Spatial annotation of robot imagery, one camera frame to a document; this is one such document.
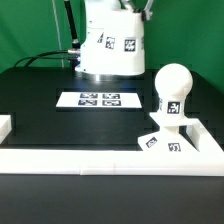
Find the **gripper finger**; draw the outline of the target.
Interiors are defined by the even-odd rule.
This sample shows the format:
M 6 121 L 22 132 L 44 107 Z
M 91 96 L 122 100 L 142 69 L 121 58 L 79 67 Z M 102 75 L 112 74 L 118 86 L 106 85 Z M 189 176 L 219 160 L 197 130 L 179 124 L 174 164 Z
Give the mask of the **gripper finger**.
M 149 21 L 153 15 L 151 11 L 154 0 L 148 0 L 145 7 L 141 11 L 141 18 L 143 21 Z
M 131 0 L 121 0 L 121 2 L 127 10 L 134 11 L 134 5 Z

